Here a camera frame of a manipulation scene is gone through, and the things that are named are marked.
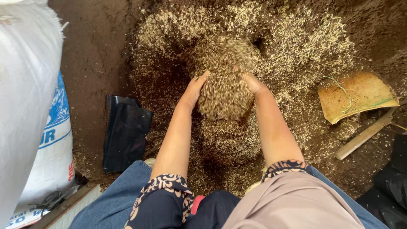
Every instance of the green string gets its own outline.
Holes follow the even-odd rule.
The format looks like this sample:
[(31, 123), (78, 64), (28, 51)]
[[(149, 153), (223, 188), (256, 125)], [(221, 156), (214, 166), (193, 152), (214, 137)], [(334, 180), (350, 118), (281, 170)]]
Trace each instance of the green string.
[(350, 107), (352, 106), (352, 101), (350, 100), (349, 95), (346, 93), (346, 90), (345, 90), (341, 85), (339, 85), (339, 83), (338, 83), (338, 81), (336, 81), (336, 79), (334, 79), (334, 78), (332, 78), (332, 77), (329, 77), (329, 76), (322, 76), (322, 77), (332, 79), (332, 80), (336, 83), (336, 85), (338, 85), (338, 87), (342, 88), (342, 90), (343, 90), (344, 93), (345, 93), (346, 98), (349, 100), (349, 107), (348, 107), (346, 110), (343, 110), (343, 111), (341, 111), (341, 112), (342, 112), (342, 113), (347, 112), (347, 111), (350, 109)]

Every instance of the brown soil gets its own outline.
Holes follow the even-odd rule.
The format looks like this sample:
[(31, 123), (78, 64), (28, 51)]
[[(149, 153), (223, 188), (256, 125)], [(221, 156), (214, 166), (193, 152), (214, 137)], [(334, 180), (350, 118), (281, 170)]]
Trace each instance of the brown soil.
[[(119, 174), (104, 174), (102, 167), (102, 146), (105, 134), (105, 96), (109, 94), (133, 97), (135, 92), (128, 80), (126, 33), (137, 25), (141, 17), (140, 9), (155, 11), (158, 5), (169, 5), (176, 1), (118, 0), (107, 1), (55, 1), (49, 5), (57, 11), (64, 22), (70, 24), (65, 29), (66, 36), (61, 71), (71, 109), (71, 122), (74, 134), (74, 158), (78, 172), (94, 183), (106, 187)], [(240, 1), (180, 1), (186, 4), (238, 4)], [(345, 29), (351, 41), (360, 53), (360, 59), (380, 74), (395, 90), (398, 96), (407, 97), (407, 2), (396, 0), (292, 0), (291, 8), (306, 5), (314, 13), (323, 13), (326, 9), (342, 17)], [(284, 1), (270, 1), (269, 10), (274, 11)], [(386, 109), (363, 112), (362, 126), (357, 133), (385, 113)], [(402, 107), (395, 113), (397, 124), (407, 126)], [(340, 132), (338, 126), (330, 131)], [(352, 153), (347, 159), (335, 158), (314, 160), (314, 166), (322, 174), (342, 188), (351, 197), (356, 198), (371, 186), (371, 177), (389, 160), (392, 139), (400, 128), (384, 128), (367, 143)], [(317, 147), (323, 139), (315, 142)], [(305, 154), (312, 154), (312, 149)], [(241, 168), (227, 168), (212, 165), (203, 177), (221, 178), (222, 174), (235, 172), (250, 176), (254, 182), (260, 179), (261, 158), (251, 165)], [(248, 184), (233, 187), (240, 191)], [(196, 193), (204, 193), (204, 185), (195, 187)]]

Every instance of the forearm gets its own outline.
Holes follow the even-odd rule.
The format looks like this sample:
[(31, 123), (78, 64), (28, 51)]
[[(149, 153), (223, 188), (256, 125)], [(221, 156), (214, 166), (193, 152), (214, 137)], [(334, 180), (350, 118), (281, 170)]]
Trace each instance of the forearm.
[(172, 173), (187, 179), (192, 108), (180, 101), (161, 144), (150, 179)]
[(256, 114), (266, 166), (288, 159), (304, 161), (301, 150), (272, 93), (263, 87), (256, 95)]

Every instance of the woman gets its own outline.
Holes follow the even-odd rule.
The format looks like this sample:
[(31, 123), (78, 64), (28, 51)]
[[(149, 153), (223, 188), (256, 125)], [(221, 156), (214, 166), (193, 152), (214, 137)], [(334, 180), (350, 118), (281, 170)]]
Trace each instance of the woman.
[(71, 228), (387, 228), (304, 162), (273, 95), (250, 73), (244, 80), (256, 102), (266, 175), (242, 200), (215, 191), (190, 216), (191, 113), (208, 75), (189, 83), (152, 171), (134, 162), (76, 216)]

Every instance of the blue jeans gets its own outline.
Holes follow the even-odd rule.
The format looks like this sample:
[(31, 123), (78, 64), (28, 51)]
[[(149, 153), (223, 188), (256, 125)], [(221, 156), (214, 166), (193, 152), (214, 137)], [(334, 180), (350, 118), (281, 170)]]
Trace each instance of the blue jeans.
[[(366, 229), (388, 229), (380, 220), (346, 195), (317, 169), (313, 176), (333, 188), (351, 207)], [(102, 195), (85, 207), (73, 220), (70, 229), (123, 228), (133, 209), (136, 198), (149, 181), (151, 168), (142, 161), (135, 161)]]

